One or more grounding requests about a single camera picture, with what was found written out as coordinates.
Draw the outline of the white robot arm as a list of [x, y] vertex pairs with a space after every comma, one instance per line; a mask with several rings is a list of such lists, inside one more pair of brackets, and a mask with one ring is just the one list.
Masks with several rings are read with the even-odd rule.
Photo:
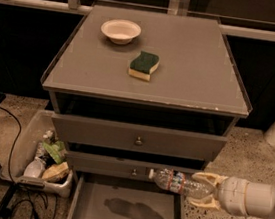
[[213, 188], [211, 194], [200, 199], [187, 197], [195, 207], [223, 210], [232, 216], [275, 219], [275, 186], [250, 182], [238, 177], [225, 177], [210, 172], [192, 175], [195, 181]]

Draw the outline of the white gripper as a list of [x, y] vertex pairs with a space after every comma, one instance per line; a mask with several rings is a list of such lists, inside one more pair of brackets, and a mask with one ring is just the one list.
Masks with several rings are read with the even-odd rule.
[[226, 177], [210, 172], [197, 172], [191, 175], [195, 188], [201, 191], [217, 191], [217, 200], [213, 196], [202, 199], [188, 197], [195, 207], [218, 211], [223, 209], [233, 216], [246, 216], [245, 193], [248, 181], [236, 177]]

